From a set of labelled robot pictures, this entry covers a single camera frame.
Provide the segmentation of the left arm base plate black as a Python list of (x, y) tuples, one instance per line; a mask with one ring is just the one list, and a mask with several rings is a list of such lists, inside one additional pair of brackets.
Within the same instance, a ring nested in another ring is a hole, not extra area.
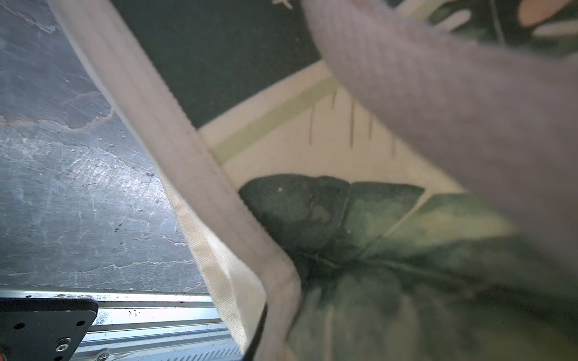
[(83, 299), (1, 299), (2, 360), (70, 360), (97, 318)]

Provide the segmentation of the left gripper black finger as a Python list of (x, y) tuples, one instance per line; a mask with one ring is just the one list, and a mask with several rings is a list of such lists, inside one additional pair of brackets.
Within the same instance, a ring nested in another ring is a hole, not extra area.
[(266, 317), (268, 313), (268, 305), (265, 304), (263, 307), (263, 311), (260, 316), (259, 323), (257, 325), (256, 332), (251, 340), (250, 345), (248, 346), (247, 350), (245, 351), (242, 361), (254, 361), (255, 355), (257, 353), (257, 349), (259, 347), (260, 341), (262, 339)]

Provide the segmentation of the cream canvas tote bag leaves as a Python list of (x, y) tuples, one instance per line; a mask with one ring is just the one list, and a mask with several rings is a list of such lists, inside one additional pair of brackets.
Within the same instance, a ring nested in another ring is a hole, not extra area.
[(52, 1), (254, 360), (577, 358), (575, 1)]

